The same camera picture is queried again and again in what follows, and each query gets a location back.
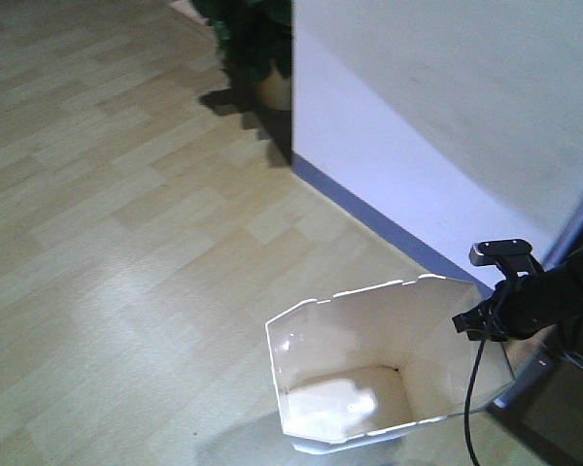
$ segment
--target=black wire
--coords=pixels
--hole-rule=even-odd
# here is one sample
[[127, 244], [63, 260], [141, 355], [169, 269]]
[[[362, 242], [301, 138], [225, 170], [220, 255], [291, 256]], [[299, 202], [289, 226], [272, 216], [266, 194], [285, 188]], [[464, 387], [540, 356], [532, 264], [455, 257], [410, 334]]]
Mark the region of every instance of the black wire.
[[475, 357], [473, 370], [470, 373], [470, 381], [468, 383], [468, 390], [466, 391], [466, 399], [464, 401], [464, 439], [466, 440], [466, 448], [468, 449], [470, 460], [475, 466], [480, 466], [480, 464], [479, 461], [477, 461], [475, 449], [473, 448], [473, 442], [470, 437], [470, 401], [473, 396], [473, 387], [475, 386], [475, 379], [477, 378], [477, 371], [479, 369], [479, 363], [482, 359], [482, 353], [484, 352], [485, 346], [486, 334], [483, 334], [481, 340], [479, 341], [479, 349], [477, 350], [477, 356]]
[[466, 399], [464, 400], [464, 439], [466, 440], [466, 449], [468, 450], [468, 455], [470, 456], [470, 460], [474, 466], [481, 466], [479, 461], [477, 460], [477, 455], [475, 454], [475, 448], [473, 447], [473, 441], [470, 436], [470, 402], [473, 397], [473, 387], [475, 386], [475, 379], [477, 378], [477, 372], [479, 370], [479, 364], [482, 360], [482, 353], [484, 352], [484, 347], [486, 346], [486, 340], [489, 337], [488, 328], [490, 323], [495, 319], [499, 313], [505, 300], [511, 294], [514, 288], [513, 282], [507, 282], [505, 284], [505, 288], [502, 290], [502, 293], [498, 299], [497, 305], [495, 306], [494, 310], [486, 315], [486, 318], [489, 320], [486, 322], [484, 326], [484, 331], [481, 332], [481, 339], [479, 340], [479, 349], [477, 350], [477, 356], [475, 356], [475, 362], [473, 364], [473, 369], [470, 373], [470, 380], [468, 382], [468, 390], [466, 391]]

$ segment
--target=wooden floor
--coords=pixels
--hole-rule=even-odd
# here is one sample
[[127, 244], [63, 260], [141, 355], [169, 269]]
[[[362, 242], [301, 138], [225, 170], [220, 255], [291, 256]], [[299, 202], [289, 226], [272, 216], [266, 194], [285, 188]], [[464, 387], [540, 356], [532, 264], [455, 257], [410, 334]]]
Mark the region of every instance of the wooden floor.
[[214, 52], [161, 0], [0, 0], [0, 465], [466, 464], [460, 420], [324, 457], [280, 433], [264, 322], [424, 271], [201, 105]]

